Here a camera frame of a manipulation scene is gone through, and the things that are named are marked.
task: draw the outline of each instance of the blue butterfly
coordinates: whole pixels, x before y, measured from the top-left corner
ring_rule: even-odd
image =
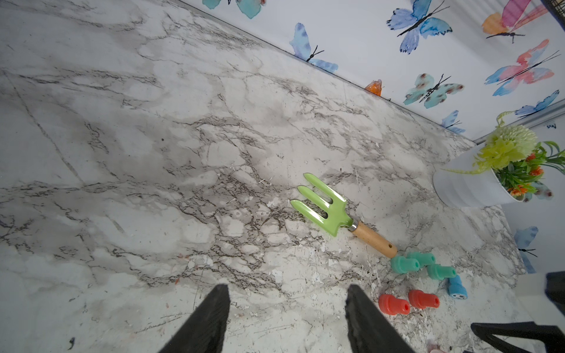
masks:
[[[290,45],[292,45],[292,49],[294,49],[294,56],[297,58],[301,58],[302,60],[331,73],[334,73],[337,70],[337,64],[328,63],[324,60],[313,59],[314,55],[318,55],[324,50],[320,50],[316,53],[316,50],[318,49],[318,46],[316,45],[316,49],[314,49],[314,52],[310,54],[312,52],[312,48],[310,48],[308,34],[306,34],[306,28],[304,28],[302,23],[297,23],[294,27],[294,38],[290,41]]]
[[[537,102],[535,107],[523,106],[522,108],[516,110],[516,115],[523,115],[521,117],[524,117],[533,114],[535,112],[539,112],[540,110],[543,110],[547,108],[550,104],[552,104],[553,101],[557,98],[558,94],[559,94],[559,90],[551,93],[551,95],[547,96],[543,101]]]
[[[455,121],[455,119],[457,119],[457,114],[459,114],[458,110],[454,110],[453,112],[451,112],[449,116],[447,116],[445,119],[441,121],[441,126],[443,126],[449,131],[453,131],[456,134],[461,134],[465,132],[465,129],[460,129],[455,127],[455,125],[461,124],[459,120],[457,122]]]
[[[437,83],[437,85],[434,86],[434,79],[432,75],[429,75],[427,73],[419,75],[416,78],[416,87],[408,91],[404,104],[412,104],[421,98],[420,102],[425,100],[424,107],[426,107],[426,109],[429,109],[445,101],[448,94],[455,94],[465,88],[465,86],[460,84],[442,85],[442,83],[447,81],[449,77],[444,80],[444,76],[441,75],[440,81]]]
[[[447,32],[453,32],[446,21],[431,17],[433,14],[449,7],[447,6],[438,10],[444,2],[428,15],[426,14],[428,13],[429,5],[432,3],[432,0],[412,0],[412,2],[412,12],[406,8],[397,8],[392,12],[390,20],[386,22],[392,30],[410,26],[397,36],[400,37],[406,33],[404,40],[400,44],[400,52],[408,54],[418,47],[420,35],[426,39],[428,36],[437,36],[438,34],[445,35]]]
[[[528,245],[530,245],[532,240],[536,237],[537,232],[538,229],[536,226],[531,226],[526,229],[517,229],[516,234],[514,234],[514,241],[516,242],[516,245],[518,245],[518,249],[525,249]],[[528,273],[536,273],[532,263],[526,257],[525,251],[520,251],[520,255],[522,256],[522,260],[526,266],[526,271],[528,271]]]

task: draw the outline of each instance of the marble tile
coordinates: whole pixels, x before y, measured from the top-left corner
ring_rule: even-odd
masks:
[[[182,3],[16,0],[0,16],[6,351],[156,352],[218,283],[226,352],[350,351],[353,283],[440,297],[390,317],[418,352],[528,320],[501,209],[433,190],[470,141]],[[455,266],[470,298],[306,221],[289,205],[304,172],[402,251]]]

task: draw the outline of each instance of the wooden handle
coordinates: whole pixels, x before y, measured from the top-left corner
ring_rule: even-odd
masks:
[[[352,233],[365,243],[379,250],[387,258],[392,259],[398,252],[398,249],[392,243],[390,243],[376,231],[372,230],[361,222],[359,222],[356,230],[354,230]]]

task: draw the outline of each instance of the butterfly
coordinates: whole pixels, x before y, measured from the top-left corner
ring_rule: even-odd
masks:
[[[518,249],[524,250],[524,251],[520,251],[520,255],[522,256],[522,260],[524,261],[524,265],[526,266],[526,271],[528,271],[528,273],[536,273],[536,270],[534,269],[532,263],[527,258],[524,248],[530,245],[532,240],[534,240],[534,238],[536,237],[537,232],[538,232],[537,227],[531,226],[526,229],[518,229],[514,234],[514,241],[516,242],[516,245],[518,245]]]
[[[406,8],[397,8],[392,12],[390,20],[386,21],[392,30],[409,27],[397,36],[400,37],[406,33],[400,44],[400,52],[410,54],[416,49],[420,35],[426,39],[428,36],[445,35],[447,32],[453,32],[446,21],[431,17],[449,6],[438,10],[444,4],[442,2],[435,10],[428,14],[431,3],[432,0],[412,0],[412,12]]]
[[[553,76],[553,71],[546,68],[536,67],[561,55],[556,55],[559,52],[558,50],[551,54],[547,59],[536,63],[540,56],[544,53],[548,44],[549,39],[546,39],[537,47],[520,55],[516,60],[519,65],[504,66],[496,70],[494,74],[486,78],[485,85],[500,82],[499,84],[502,84],[502,86],[500,86],[493,95],[505,95],[514,92],[520,82],[529,85],[550,78]]]
[[[523,34],[516,34],[514,31],[547,13],[545,6],[539,5],[520,20],[520,17],[524,14],[530,1],[531,0],[510,0],[504,7],[504,10],[502,10],[502,15],[497,12],[488,16],[483,22],[483,32],[492,34],[492,36],[488,36],[487,38],[510,36],[512,37],[512,43],[514,43],[515,36],[524,37]]]
[[[463,90],[464,86],[460,84],[442,85],[449,77],[444,80],[444,76],[441,75],[440,81],[437,85],[433,86],[434,79],[431,75],[427,73],[419,75],[418,78],[416,78],[416,87],[408,91],[404,104],[412,104],[421,98],[420,103],[425,100],[424,107],[429,109],[445,101],[448,94],[455,94]]]
[[[218,6],[220,1],[221,0],[202,0],[202,3],[212,10]],[[236,0],[237,7],[250,19],[257,16],[259,11],[261,11],[261,6],[264,6],[266,2],[267,0]]]
[[[522,115],[521,117],[525,117],[535,112],[539,112],[540,110],[543,110],[547,108],[550,104],[552,104],[555,98],[557,98],[558,94],[559,94],[559,90],[556,90],[555,92],[548,95],[543,101],[537,102],[535,107],[523,106],[522,108],[516,110],[516,115]]]
[[[537,189],[535,193],[527,193],[524,197],[524,202],[529,202],[533,196],[537,196],[540,200],[551,200],[553,198],[553,191],[551,191],[545,184],[534,181],[531,184],[534,188]]]
[[[448,115],[445,119],[441,120],[441,126],[443,126],[449,131],[453,131],[456,134],[461,134],[465,132],[465,129],[457,128],[455,126],[461,124],[459,120],[455,121],[455,119],[457,119],[457,114],[459,114],[458,110],[454,110],[453,112],[451,112],[450,115]]]
[[[373,81],[367,87],[365,87],[365,89],[380,97],[381,92],[383,91],[383,82],[381,80]]]
[[[294,49],[294,56],[297,58],[301,58],[302,60],[331,73],[334,73],[337,70],[337,64],[328,63],[320,59],[313,59],[314,55],[318,55],[324,50],[316,52],[316,50],[318,50],[318,46],[316,45],[316,49],[314,49],[314,52],[310,54],[312,52],[312,48],[310,48],[308,34],[306,34],[306,28],[304,28],[302,23],[297,23],[296,26],[294,26],[294,38],[290,41],[290,45],[292,45],[292,49]]]

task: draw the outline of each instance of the teal butterfly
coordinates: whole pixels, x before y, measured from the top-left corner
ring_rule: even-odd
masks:
[[[404,104],[412,104],[419,99],[420,103],[425,101],[424,107],[428,109],[444,102],[447,99],[448,94],[455,94],[463,90],[464,86],[460,84],[443,85],[449,77],[444,79],[444,76],[441,75],[440,81],[434,86],[434,79],[432,75],[428,73],[418,75],[415,82],[416,87],[408,91]]]
[[[527,193],[524,197],[524,202],[529,202],[533,196],[537,196],[540,200],[551,200],[553,198],[553,191],[551,191],[545,184],[535,181],[532,186],[537,189],[536,193]]]
[[[218,6],[220,1],[221,0],[202,0],[202,3],[212,10]],[[250,19],[257,16],[261,11],[261,6],[264,6],[266,2],[267,0],[236,0],[237,7]]]

